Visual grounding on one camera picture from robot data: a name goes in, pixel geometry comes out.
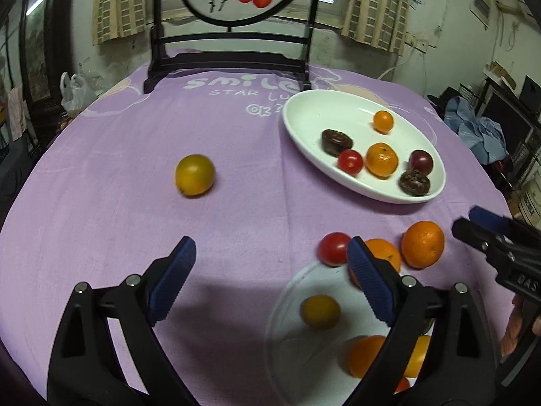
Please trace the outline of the person's right hand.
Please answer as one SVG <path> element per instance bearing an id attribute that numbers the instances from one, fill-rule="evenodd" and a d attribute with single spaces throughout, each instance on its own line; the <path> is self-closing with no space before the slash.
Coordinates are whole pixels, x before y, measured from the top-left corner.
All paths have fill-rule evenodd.
<path id="1" fill-rule="evenodd" d="M 500 351 L 503 357 L 511 355 L 518 344 L 518 335 L 524 323 L 522 314 L 523 302 L 524 299 L 521 296 L 514 295 L 512 300 L 514 308 L 509 317 L 509 321 L 500 344 Z"/>

